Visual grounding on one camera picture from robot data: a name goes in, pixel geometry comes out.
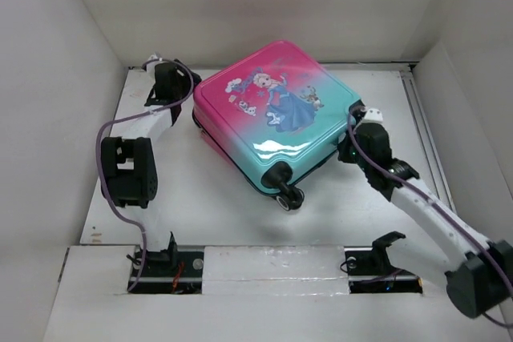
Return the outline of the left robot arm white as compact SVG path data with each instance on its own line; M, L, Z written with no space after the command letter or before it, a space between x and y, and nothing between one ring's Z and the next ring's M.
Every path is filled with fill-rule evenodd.
M139 229L141 263L166 276L178 268L179 256L152 202L159 186L152 145L175 125L201 77L178 59L152 58L143 69L154 79L144 111L103 124L95 155L104 199L119 220Z

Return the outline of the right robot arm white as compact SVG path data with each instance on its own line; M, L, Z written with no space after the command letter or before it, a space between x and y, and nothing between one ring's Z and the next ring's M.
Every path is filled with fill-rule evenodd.
M512 297L512 246L493 242L460 219L432 193L419 173L392 156L379 123L350 123L338 146L339 160L359 166L367 183L406 213L439 247L421 248L399 231L372 242L364 265L375 275L406 270L445 289L466 317L485 316Z

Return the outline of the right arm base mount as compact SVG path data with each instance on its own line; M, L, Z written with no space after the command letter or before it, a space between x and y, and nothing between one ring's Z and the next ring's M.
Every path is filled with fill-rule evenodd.
M344 247L345 260L339 268L348 277L350 294L422 294L421 280L396 268L386 254L388 247L405 239L398 231L377 238L370 246Z

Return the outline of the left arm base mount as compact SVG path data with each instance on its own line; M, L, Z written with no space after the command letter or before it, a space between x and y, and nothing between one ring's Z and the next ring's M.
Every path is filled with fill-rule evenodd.
M131 294L199 295L202 292L204 249L178 249L176 262L140 264L138 251L127 257L134 262L127 282Z

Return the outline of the pink teal kids suitcase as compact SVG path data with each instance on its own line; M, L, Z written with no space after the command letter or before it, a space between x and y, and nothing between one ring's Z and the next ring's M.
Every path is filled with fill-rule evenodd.
M202 81L192 117L207 141L262 195L297 210L297 186L337 152L361 96L288 41Z

